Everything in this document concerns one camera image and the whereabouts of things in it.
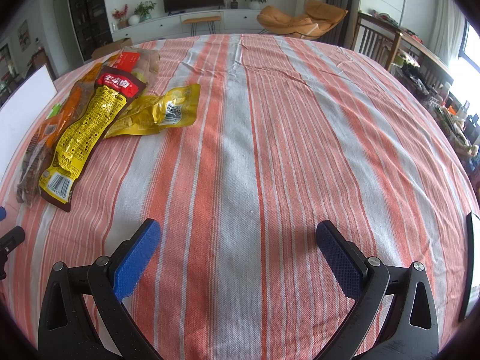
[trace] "tablecloth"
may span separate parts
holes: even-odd
[[[398,81],[355,52],[270,35],[141,47],[160,52],[152,92],[200,83],[192,126],[104,140],[70,213],[16,202],[32,126],[0,186],[0,234],[26,233],[0,288],[32,342],[52,264],[91,264],[153,218],[161,244],[125,306],[166,359],[313,358],[353,304],[316,247],[324,219],[366,256],[424,263],[445,344],[464,288],[465,217],[479,208],[446,138]],[[52,104],[90,66],[56,80]]]

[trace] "red label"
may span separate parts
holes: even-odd
[[[98,85],[109,86],[127,97],[133,97],[138,93],[138,86],[125,76],[105,73],[97,80]]]
[[[139,58],[140,54],[138,52],[124,51],[120,54],[112,67],[131,73]]]

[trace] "orange lounge chair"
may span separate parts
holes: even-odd
[[[343,8],[317,0],[308,0],[305,5],[305,14],[311,18],[312,23],[318,24],[322,35],[339,24],[347,13]]]
[[[271,5],[260,11],[257,21],[271,33],[291,38],[311,40],[324,34],[308,15],[292,17]]]

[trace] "silver bolt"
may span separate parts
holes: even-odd
[[[53,264],[54,271],[61,271],[63,269],[63,262],[59,261]]]
[[[378,257],[369,257],[368,264],[370,264],[371,266],[380,266],[381,261]]]
[[[423,264],[421,262],[414,262],[413,263],[413,267],[417,270],[417,271],[423,271],[425,269],[425,267],[423,266]]]
[[[97,258],[98,266],[106,266],[109,263],[109,258],[107,256],[100,256]]]

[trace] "wooden railing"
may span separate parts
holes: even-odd
[[[453,84],[448,67],[428,48],[392,24],[363,12],[358,13],[351,49],[370,57],[388,71],[401,49],[418,62],[429,85],[438,89],[440,84]]]

